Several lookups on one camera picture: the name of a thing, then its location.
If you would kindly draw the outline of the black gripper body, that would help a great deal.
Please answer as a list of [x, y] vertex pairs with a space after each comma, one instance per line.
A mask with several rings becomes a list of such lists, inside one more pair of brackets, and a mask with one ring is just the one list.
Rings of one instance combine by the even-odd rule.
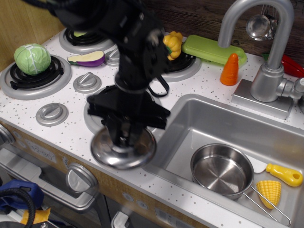
[[170, 111], [155, 102], [147, 91], [139, 94], [127, 93], [112, 85], [87, 98], [88, 114], [104, 120], [117, 118], [116, 122], [129, 121], [145, 127], [165, 129]]

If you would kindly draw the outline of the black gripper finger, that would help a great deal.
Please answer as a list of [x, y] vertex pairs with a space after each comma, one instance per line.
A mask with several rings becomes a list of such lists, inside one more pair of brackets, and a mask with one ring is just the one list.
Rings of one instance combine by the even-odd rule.
[[128, 138], [128, 144], [129, 146], [134, 146], [135, 143], [140, 138], [142, 132], [143, 132], [144, 126], [140, 123], [133, 123], [130, 125], [129, 128], [129, 138]]
[[124, 138], [122, 131], [122, 123], [113, 119], [106, 121], [106, 127], [108, 129], [110, 138], [115, 145], [121, 145], [121, 139]]

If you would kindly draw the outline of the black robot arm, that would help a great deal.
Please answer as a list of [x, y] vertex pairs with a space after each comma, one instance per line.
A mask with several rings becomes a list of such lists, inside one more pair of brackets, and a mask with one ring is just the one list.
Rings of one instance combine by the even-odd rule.
[[169, 111], [146, 95], [169, 70], [162, 22], [139, 0], [31, 0], [68, 29], [112, 40], [120, 53], [115, 85], [87, 98], [88, 113], [104, 119], [115, 145], [133, 146], [147, 126], [164, 128]]

